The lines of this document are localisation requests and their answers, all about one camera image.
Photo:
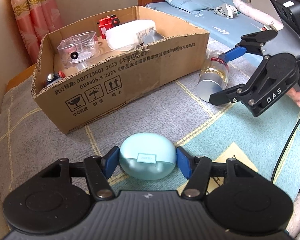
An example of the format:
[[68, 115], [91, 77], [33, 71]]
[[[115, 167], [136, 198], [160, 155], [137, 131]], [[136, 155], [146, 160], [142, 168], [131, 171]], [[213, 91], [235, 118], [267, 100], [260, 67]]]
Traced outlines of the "capsule bottle silver cap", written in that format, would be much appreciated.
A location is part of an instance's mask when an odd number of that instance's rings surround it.
[[210, 102], [210, 96], [224, 90], [228, 84], [229, 66], [222, 51], [210, 51], [205, 59], [196, 86], [197, 96]]

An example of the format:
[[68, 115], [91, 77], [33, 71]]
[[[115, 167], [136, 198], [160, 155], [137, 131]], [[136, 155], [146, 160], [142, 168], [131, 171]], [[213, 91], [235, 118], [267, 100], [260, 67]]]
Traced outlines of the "mint green oval case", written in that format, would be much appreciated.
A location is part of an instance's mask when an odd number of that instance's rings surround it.
[[172, 172], [176, 161], [174, 144], [159, 134], [133, 134], [120, 147], [121, 168], [137, 179], [162, 179]]

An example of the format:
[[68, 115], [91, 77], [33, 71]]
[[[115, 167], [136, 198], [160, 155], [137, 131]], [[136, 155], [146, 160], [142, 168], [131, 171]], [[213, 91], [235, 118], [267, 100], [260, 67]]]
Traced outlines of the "blue bed sheet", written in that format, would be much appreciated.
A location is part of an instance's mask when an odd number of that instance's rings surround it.
[[241, 41], [241, 36], [256, 33], [264, 27], [263, 24], [243, 14], [239, 14], [233, 19], [217, 15], [211, 10], [191, 14], [185, 10], [171, 6], [167, 2], [150, 3], [146, 7], [165, 12], [197, 25], [209, 31], [210, 38], [230, 49]]

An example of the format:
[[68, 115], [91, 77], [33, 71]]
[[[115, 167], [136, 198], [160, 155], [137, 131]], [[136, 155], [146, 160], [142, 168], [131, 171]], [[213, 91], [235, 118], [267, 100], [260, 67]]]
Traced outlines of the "pink pillow on bed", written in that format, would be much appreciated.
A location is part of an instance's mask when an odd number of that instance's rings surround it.
[[276, 20], [274, 17], [264, 13], [261, 10], [251, 7], [249, 4], [243, 2], [242, 0], [232, 0], [234, 6], [237, 10], [244, 15], [262, 23], [263, 25], [273, 26], [276, 30], [281, 30], [284, 25]]

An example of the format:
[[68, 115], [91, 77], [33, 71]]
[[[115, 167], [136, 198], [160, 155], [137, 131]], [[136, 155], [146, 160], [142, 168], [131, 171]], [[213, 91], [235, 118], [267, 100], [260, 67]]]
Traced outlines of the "grey crumpled cloth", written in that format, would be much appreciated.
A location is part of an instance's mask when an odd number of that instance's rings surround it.
[[226, 4], [226, 3], [214, 8], [213, 11], [215, 14], [217, 14], [219, 16], [231, 18], [231, 19], [233, 19], [239, 15], [239, 12], [236, 7]]

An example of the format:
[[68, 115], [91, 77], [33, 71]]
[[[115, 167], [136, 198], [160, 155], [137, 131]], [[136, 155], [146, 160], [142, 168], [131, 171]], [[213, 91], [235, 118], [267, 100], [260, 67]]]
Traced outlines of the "brown cardboard box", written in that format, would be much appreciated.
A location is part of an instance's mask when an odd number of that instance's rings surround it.
[[96, 14], [46, 35], [33, 73], [31, 96], [62, 133], [108, 115], [150, 91], [199, 70], [205, 59], [209, 32], [183, 20], [142, 6], [114, 10], [121, 23], [153, 20], [163, 40], [132, 51], [112, 52], [101, 44], [101, 55], [84, 70], [66, 69], [50, 86], [49, 74], [64, 70], [58, 45], [74, 35], [97, 31]]

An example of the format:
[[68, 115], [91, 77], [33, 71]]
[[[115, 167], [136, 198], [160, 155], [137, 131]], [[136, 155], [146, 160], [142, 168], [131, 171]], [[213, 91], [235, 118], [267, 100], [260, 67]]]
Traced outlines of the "clear round plastic container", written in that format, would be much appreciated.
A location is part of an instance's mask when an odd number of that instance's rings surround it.
[[57, 47], [65, 68], [76, 67], [100, 54], [95, 31], [77, 34], [62, 40]]

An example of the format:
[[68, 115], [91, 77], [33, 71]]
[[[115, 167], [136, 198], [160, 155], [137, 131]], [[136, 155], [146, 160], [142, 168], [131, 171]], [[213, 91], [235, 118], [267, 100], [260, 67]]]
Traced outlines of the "white plastic bottle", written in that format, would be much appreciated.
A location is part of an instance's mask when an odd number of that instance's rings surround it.
[[143, 43], [143, 39], [156, 24], [152, 20], [134, 20], [106, 31], [106, 41], [111, 50], [129, 51]]

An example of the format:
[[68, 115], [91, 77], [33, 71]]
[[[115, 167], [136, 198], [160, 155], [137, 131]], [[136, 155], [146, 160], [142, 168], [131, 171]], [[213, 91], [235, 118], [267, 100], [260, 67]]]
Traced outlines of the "pink gold-trimmed curtain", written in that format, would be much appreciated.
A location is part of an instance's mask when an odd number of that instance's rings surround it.
[[56, 0], [11, 0], [11, 5], [25, 48], [35, 63], [41, 40], [63, 27]]

